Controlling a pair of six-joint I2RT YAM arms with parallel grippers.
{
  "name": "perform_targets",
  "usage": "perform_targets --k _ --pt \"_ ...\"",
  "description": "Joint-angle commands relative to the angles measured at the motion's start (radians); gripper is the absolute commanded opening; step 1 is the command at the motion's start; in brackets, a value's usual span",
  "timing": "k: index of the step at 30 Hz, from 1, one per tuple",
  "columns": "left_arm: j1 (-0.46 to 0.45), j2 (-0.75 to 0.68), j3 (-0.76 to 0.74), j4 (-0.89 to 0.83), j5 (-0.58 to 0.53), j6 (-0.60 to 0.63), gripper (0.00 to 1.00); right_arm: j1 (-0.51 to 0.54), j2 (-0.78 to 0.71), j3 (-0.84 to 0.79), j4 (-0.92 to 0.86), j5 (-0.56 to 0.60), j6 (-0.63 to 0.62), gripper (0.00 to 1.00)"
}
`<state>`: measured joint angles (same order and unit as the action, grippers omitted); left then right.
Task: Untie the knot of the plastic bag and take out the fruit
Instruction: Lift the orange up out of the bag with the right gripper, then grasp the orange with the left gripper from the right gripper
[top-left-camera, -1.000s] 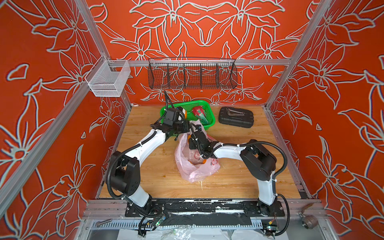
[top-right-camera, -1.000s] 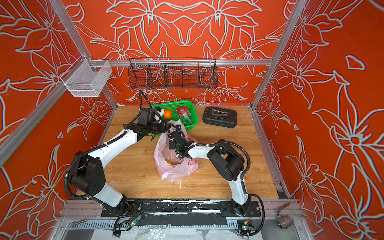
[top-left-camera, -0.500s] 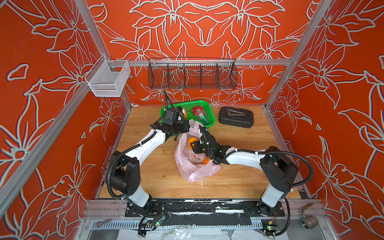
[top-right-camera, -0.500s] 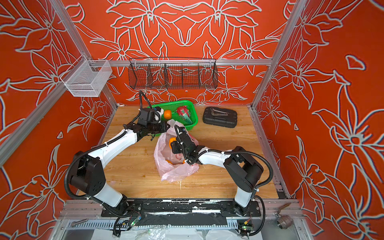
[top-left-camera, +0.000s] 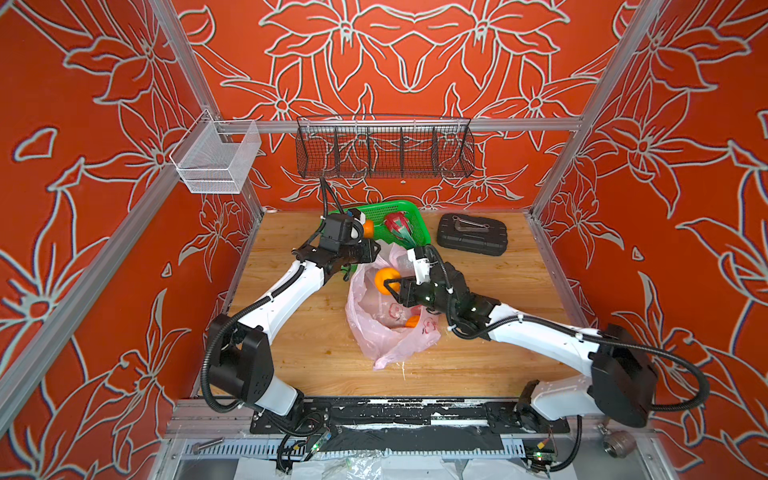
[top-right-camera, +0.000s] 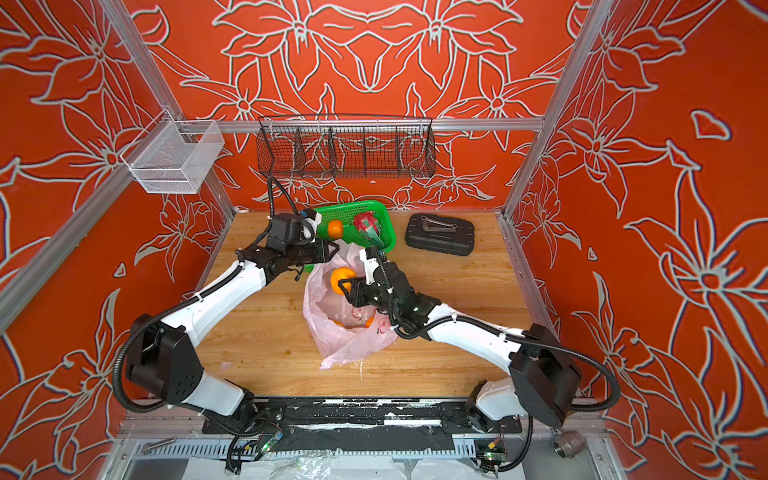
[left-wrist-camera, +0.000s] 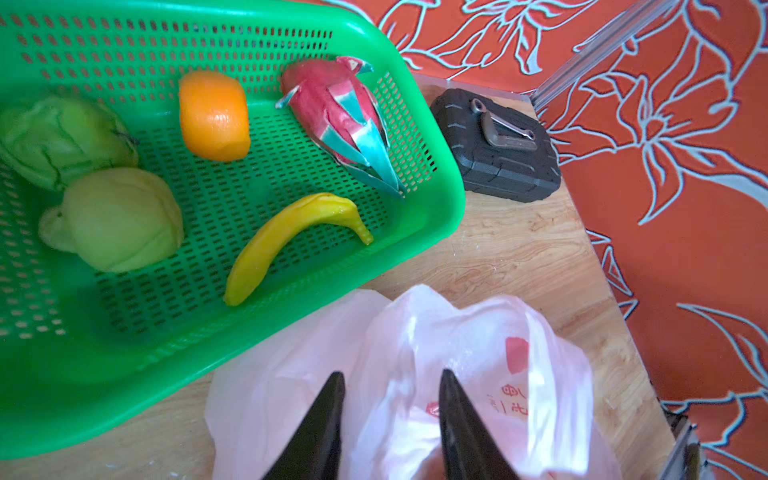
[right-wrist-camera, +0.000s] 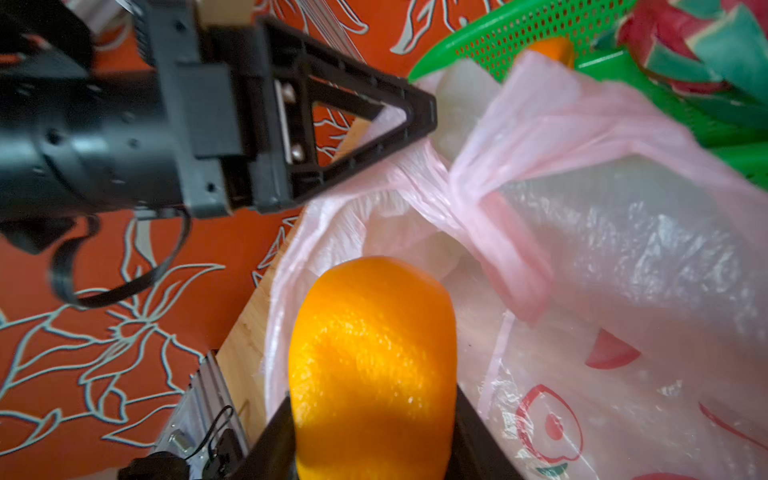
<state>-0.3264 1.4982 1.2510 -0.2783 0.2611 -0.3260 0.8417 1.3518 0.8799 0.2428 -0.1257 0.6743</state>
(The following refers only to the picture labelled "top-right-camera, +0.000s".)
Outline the pink plastic bag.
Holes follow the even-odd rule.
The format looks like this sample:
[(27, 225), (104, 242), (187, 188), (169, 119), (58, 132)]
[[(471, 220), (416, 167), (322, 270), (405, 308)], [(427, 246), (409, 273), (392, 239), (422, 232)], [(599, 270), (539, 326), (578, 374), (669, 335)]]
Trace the pink plastic bag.
[[(362, 362), (396, 342), (389, 319), (372, 306), (356, 308), (343, 295), (336, 294), (330, 285), (331, 273), (340, 267), (353, 269), (357, 276), (364, 273), (358, 245), (352, 245), (347, 260), (334, 258), (314, 266), (307, 277), (302, 313), (309, 332), (322, 357), (320, 368)], [(365, 328), (366, 320), (375, 315), (375, 321)]]

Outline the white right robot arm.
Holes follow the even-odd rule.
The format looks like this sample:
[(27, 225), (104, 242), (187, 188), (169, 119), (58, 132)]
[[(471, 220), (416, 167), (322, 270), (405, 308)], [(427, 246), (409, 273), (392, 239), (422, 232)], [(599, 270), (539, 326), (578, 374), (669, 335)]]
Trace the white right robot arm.
[(396, 264), (345, 274), (331, 284), (354, 307), (373, 306), (389, 317), (402, 339), (423, 338), (471, 353), (508, 377), (486, 381), (472, 408), (487, 420), (528, 414), (561, 427), (572, 410), (581, 372), (574, 358), (545, 327), (506, 328), (470, 317), (437, 298), (417, 292)]

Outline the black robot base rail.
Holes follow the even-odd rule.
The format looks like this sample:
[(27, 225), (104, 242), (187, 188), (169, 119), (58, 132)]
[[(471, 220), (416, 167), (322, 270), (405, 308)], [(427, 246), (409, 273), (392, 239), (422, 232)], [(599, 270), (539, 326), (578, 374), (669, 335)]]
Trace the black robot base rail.
[(475, 425), (461, 397), (264, 397), (244, 426), (206, 419), (205, 434), (244, 433), (261, 446), (279, 435), (268, 454), (384, 454), (400, 458), (474, 457), (479, 448), (525, 431), (516, 416)]

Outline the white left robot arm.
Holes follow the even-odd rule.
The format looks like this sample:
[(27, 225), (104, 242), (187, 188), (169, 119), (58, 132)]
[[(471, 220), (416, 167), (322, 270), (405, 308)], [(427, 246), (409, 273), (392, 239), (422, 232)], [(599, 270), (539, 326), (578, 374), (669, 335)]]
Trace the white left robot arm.
[(164, 312), (139, 317), (115, 357), (113, 393), (134, 413), (163, 406), (195, 410), (231, 429), (257, 416), (253, 394), (209, 374), (196, 348), (235, 307), (287, 271), (324, 264), (339, 245), (324, 239), (273, 250), (258, 245), (236, 252), (237, 259), (213, 283)]

